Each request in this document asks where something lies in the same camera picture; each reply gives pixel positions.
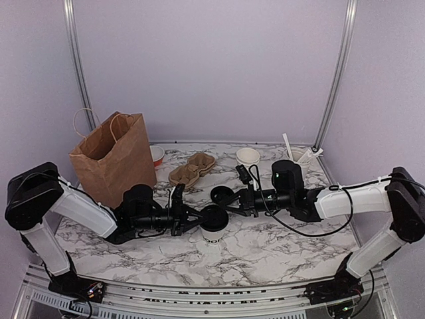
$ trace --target white paper cup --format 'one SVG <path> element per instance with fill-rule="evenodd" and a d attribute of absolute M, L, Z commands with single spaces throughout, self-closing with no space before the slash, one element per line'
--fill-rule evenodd
<path fill-rule="evenodd" d="M 291 147 L 291 153 L 292 153 L 292 157 L 294 158 L 293 162 L 297 163 L 300 167 L 301 167 L 301 172 L 303 175 L 303 180 L 305 180 L 305 176 L 307 175 L 308 169 L 310 167 L 311 164 L 311 160 L 309 159 L 307 162 L 305 163 L 298 163 L 297 160 L 299 160 L 301 158 L 302 155 L 304 155 L 304 153 L 306 153 L 307 150 L 304 150 L 302 148 L 297 148 L 295 146 Z"/>
<path fill-rule="evenodd" d="M 258 165 L 258 163 L 260 163 L 260 153 L 253 148 L 241 148 L 236 152 L 236 161 L 239 165 L 245 166 L 246 170 L 249 172 L 251 165 Z M 257 190 L 257 183 L 255 181 L 253 181 L 253 183 L 254 190 Z"/>
<path fill-rule="evenodd" d="M 228 213 L 218 205 L 209 205 L 201 211 L 201 214 L 207 218 L 201 224 L 204 240 L 208 244 L 218 244 L 221 242 L 228 225 Z"/>

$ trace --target brown paper bag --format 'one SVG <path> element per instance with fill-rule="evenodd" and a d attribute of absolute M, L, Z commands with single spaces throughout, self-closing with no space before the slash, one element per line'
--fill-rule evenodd
<path fill-rule="evenodd" d="M 111 208 L 134 185 L 157 183 L 142 114 L 113 113 L 69 156 L 83 189 Z"/>

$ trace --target table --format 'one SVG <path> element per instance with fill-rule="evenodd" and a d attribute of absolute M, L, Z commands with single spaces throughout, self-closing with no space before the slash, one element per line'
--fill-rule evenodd
<path fill-rule="evenodd" d="M 243 187 L 234 169 L 239 148 L 252 147 L 260 152 L 258 166 L 264 189 L 272 187 L 271 164 L 287 158 L 285 147 L 280 145 L 161 144 L 161 147 L 165 149 L 165 158 L 157 168 L 154 199 L 162 206 L 171 187 L 170 171 L 185 164 L 196 152 L 216 158 L 214 169 L 184 193 L 185 203 L 195 209 L 211 204 L 209 193 L 217 185 L 234 190 Z M 314 161 L 306 176 L 306 187 L 328 184 L 319 162 Z M 336 217 L 307 224 L 296 221 L 287 211 L 281 211 L 278 217 L 305 233 L 329 232 L 347 220 Z M 167 233 L 113 245 L 66 218 L 56 238 L 70 253 L 79 274 L 163 286 L 266 286 L 321 278 L 335 274 L 342 259 L 358 248 L 350 227 L 332 236 L 312 239 L 283 228 L 264 213 L 259 218 L 231 213 L 226 234 L 218 245 L 207 244 L 198 227 L 181 237 Z"/>

